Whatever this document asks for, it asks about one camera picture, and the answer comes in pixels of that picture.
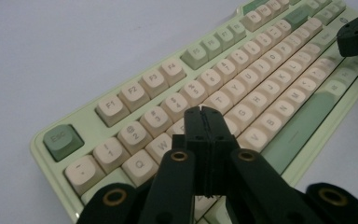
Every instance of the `white background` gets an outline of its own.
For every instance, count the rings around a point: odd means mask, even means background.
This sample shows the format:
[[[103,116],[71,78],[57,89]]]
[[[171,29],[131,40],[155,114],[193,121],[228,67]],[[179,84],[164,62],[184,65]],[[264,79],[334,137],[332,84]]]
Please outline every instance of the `white background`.
[[[358,1],[347,1],[358,9]],[[34,134],[200,38],[240,0],[0,0],[0,223],[71,223],[31,156]],[[297,188],[358,197],[358,102]]]

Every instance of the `green keycap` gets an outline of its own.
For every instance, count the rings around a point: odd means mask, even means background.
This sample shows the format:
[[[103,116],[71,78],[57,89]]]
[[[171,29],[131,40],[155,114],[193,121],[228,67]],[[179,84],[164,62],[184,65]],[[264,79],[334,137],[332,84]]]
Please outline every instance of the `green keycap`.
[[[246,15],[246,13],[255,10],[256,8],[260,7],[263,4],[266,4],[268,0],[254,0],[253,2],[245,5],[242,7],[242,13],[243,15]]]
[[[205,48],[208,54],[208,59],[211,60],[222,52],[222,45],[219,40],[213,36],[208,35],[202,41],[201,45]]]
[[[297,29],[302,23],[308,19],[308,12],[303,7],[298,7],[291,13],[287,14],[284,19],[292,25],[292,30]]]
[[[59,125],[45,133],[43,142],[55,161],[61,161],[84,145],[75,129],[67,124]]]
[[[235,43],[246,37],[246,29],[240,21],[232,22],[227,28],[234,34]]]
[[[295,4],[297,4],[300,0],[290,0],[289,4],[290,6],[294,6]]]
[[[227,27],[220,28],[214,36],[222,43],[222,49],[226,50],[235,44],[234,34]]]
[[[195,44],[190,46],[181,57],[189,67],[197,70],[208,62],[208,55],[206,50],[200,45]]]

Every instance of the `cream keycap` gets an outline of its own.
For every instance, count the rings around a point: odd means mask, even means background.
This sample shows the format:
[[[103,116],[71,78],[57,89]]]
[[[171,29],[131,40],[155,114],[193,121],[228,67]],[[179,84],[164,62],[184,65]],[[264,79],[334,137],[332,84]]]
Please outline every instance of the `cream keycap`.
[[[240,81],[248,91],[254,89],[261,81],[261,77],[253,69],[249,68],[240,72],[235,79]]]
[[[249,68],[257,72],[262,79],[268,77],[272,72],[271,65],[269,65],[268,61],[264,59],[257,59],[249,66]]]
[[[156,69],[144,73],[139,83],[144,87],[150,98],[155,98],[169,88],[164,76]]]
[[[153,106],[147,110],[139,121],[154,138],[172,125],[172,120],[160,106]]]
[[[257,116],[269,105],[269,100],[260,91],[252,91],[242,101],[242,104],[249,106]]]
[[[248,105],[237,104],[226,113],[225,118],[232,120],[240,132],[243,132],[255,119],[255,113]]]
[[[172,139],[167,133],[162,133],[146,146],[146,151],[158,163],[161,163],[164,154],[172,149]]]
[[[292,82],[292,76],[282,69],[276,70],[269,78],[275,81],[282,89],[286,89]]]
[[[204,104],[220,111],[223,115],[226,114],[232,106],[234,106],[233,102],[222,91],[216,91],[205,100]]]
[[[125,84],[121,88],[118,98],[120,98],[130,112],[133,112],[150,100],[144,88],[138,82]]]
[[[278,112],[281,118],[284,118],[283,122],[289,120],[295,113],[295,107],[285,100],[277,100],[272,106],[271,110]]]
[[[288,36],[292,32],[292,26],[286,20],[279,20],[275,26],[281,30],[284,36]]]
[[[267,135],[260,129],[249,127],[238,138],[238,143],[245,148],[260,152],[268,142]]]
[[[276,0],[267,1],[266,6],[268,6],[271,10],[272,17],[276,17],[278,14],[281,13],[281,4]]]
[[[271,67],[270,69],[272,71],[277,69],[284,62],[282,55],[274,49],[267,51],[261,57],[261,60],[266,61],[269,64],[269,66]]]
[[[84,156],[69,164],[65,176],[78,195],[95,185],[104,177],[103,170],[91,155]]]
[[[252,40],[243,44],[241,49],[249,56],[251,62],[254,62],[261,55],[260,46]]]
[[[106,95],[101,99],[96,111],[108,127],[112,127],[130,114],[130,110],[123,105],[115,94]]]
[[[194,196],[194,218],[199,220],[217,201],[216,197],[207,198],[205,196]]]
[[[118,133],[117,138],[131,155],[138,152],[152,140],[152,136],[139,121],[133,121],[125,125]]]
[[[165,60],[161,64],[160,71],[165,76],[170,86],[186,76],[180,61],[175,58]]]
[[[115,137],[106,139],[92,151],[95,160],[109,174],[126,161],[130,154]]]
[[[237,68],[229,59],[220,60],[213,67],[213,69],[221,76],[224,83],[228,82],[237,75]]]
[[[249,56],[241,49],[235,49],[227,58],[234,63],[238,71],[242,71],[251,63]]]
[[[254,41],[260,46],[262,54],[271,49],[273,46],[272,39],[264,33],[257,35]]]
[[[213,69],[207,69],[197,78],[197,81],[202,84],[208,95],[219,90],[223,86],[223,79]]]
[[[258,87],[258,91],[262,91],[267,95],[268,101],[271,103],[274,101],[282,92],[282,88],[278,83],[267,79],[262,82]]]
[[[158,165],[141,149],[125,161],[122,168],[136,187],[139,187],[157,172]]]
[[[167,112],[172,122],[176,122],[183,117],[185,111],[190,108],[190,105],[181,93],[175,92],[161,103],[161,108]]]
[[[249,31],[253,32],[263,25],[263,19],[256,11],[250,11],[241,19],[242,24]]]
[[[255,9],[255,11],[261,16],[263,23],[270,21],[273,17],[271,9],[266,5],[261,5]]]
[[[276,26],[270,26],[264,33],[271,38],[272,45],[276,45],[284,38],[282,31]]]
[[[199,105],[208,97],[207,91],[197,80],[187,82],[179,93],[187,99],[190,106]]]
[[[231,79],[226,83],[220,91],[224,92],[235,105],[239,102],[248,92],[245,86],[237,79]]]

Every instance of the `mechanical keyboard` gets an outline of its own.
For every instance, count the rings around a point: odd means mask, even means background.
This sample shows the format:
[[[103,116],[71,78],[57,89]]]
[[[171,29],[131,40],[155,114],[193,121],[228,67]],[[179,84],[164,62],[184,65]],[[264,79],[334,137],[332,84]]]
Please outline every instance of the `mechanical keyboard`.
[[[70,218],[103,186],[158,170],[183,112],[219,110],[243,148],[294,185],[358,97],[358,56],[336,34],[341,0],[255,0],[229,21],[38,133],[31,151]],[[195,221],[229,223],[225,197],[196,196]]]

